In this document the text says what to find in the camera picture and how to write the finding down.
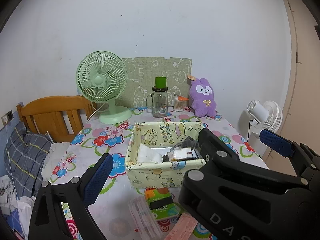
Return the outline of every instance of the white fan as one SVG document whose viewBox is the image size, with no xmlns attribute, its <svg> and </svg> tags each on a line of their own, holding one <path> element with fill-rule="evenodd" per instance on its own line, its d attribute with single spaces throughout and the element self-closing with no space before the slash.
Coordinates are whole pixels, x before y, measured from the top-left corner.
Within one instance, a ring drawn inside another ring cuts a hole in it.
<svg viewBox="0 0 320 240">
<path fill-rule="evenodd" d="M 260 104 L 257 100 L 252 100 L 247 106 L 248 113 L 253 117 L 251 132 L 259 138 L 263 129 L 276 132 L 282 122 L 282 110 L 274 101 L 266 101 Z"/>
</svg>

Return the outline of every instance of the purple stuffed animal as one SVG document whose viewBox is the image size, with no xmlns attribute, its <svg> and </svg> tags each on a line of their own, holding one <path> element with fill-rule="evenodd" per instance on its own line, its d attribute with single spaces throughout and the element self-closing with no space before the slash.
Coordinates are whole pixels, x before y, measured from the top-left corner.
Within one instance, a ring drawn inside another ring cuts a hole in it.
<svg viewBox="0 0 320 240">
<path fill-rule="evenodd" d="M 195 116 L 214 117 L 216 115 L 217 104 L 213 100 L 213 91 L 208 80 L 201 78 L 191 81 L 190 96 L 193 99 L 191 107 L 195 110 Z"/>
</svg>

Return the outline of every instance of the wooden door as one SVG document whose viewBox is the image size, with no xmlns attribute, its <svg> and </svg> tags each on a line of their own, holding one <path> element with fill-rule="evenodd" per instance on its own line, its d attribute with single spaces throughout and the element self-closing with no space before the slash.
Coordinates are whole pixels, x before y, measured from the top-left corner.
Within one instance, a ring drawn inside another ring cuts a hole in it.
<svg viewBox="0 0 320 240">
<path fill-rule="evenodd" d="M 296 42 L 296 70 L 291 82 L 292 97 L 288 100 L 288 112 L 282 137 L 304 143 L 320 154 L 320 41 L 315 30 L 315 19 L 301 0 L 287 0 L 292 42 Z M 287 158 L 271 151 L 267 166 L 274 171 L 295 175 Z"/>
</svg>

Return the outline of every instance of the yellow bow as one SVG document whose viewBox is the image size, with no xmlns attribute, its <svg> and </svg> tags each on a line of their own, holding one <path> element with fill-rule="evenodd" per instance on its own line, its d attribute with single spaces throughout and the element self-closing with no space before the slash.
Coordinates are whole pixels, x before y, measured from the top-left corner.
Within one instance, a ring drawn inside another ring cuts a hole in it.
<svg viewBox="0 0 320 240">
<path fill-rule="evenodd" d="M 210 106 L 209 104 L 211 104 L 211 100 L 203 100 L 203 102 L 207 104 L 206 106 Z"/>
</svg>

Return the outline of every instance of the fan base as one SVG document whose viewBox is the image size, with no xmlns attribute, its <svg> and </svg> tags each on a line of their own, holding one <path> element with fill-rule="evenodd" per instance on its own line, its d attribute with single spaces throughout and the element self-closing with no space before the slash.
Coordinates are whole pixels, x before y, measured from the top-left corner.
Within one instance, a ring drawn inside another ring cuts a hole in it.
<svg viewBox="0 0 320 240">
<path fill-rule="evenodd" d="M 120 123 L 128 120 L 132 112 L 125 106 L 116 106 L 116 113 L 110 114 L 109 109 L 104 111 L 99 116 L 99 121 L 106 124 Z"/>
</svg>

